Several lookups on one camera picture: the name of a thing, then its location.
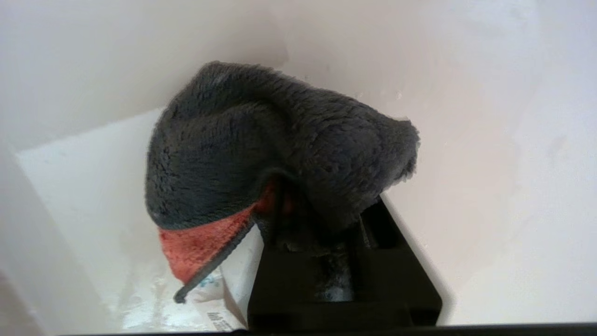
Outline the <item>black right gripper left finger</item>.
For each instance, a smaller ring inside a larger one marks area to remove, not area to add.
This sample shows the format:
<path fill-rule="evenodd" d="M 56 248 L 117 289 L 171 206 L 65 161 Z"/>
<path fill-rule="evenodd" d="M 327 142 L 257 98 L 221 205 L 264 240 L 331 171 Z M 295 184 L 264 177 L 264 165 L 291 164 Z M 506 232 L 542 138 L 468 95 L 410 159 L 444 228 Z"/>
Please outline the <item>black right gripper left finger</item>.
<path fill-rule="evenodd" d="M 252 213 L 263 250 L 247 310 L 249 329 L 294 329 L 296 308 L 313 301 L 309 266 L 317 253 L 318 221 L 301 191 L 289 182 L 267 187 Z"/>

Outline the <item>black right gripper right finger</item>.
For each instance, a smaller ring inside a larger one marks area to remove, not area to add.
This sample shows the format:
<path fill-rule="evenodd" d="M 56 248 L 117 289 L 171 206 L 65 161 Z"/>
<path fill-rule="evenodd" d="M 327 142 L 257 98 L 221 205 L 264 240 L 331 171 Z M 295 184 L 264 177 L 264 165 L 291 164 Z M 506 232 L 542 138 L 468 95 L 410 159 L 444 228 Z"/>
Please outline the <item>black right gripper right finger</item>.
<path fill-rule="evenodd" d="M 433 327 L 442 298 L 382 200 L 360 214 L 349 265 L 360 327 Z"/>

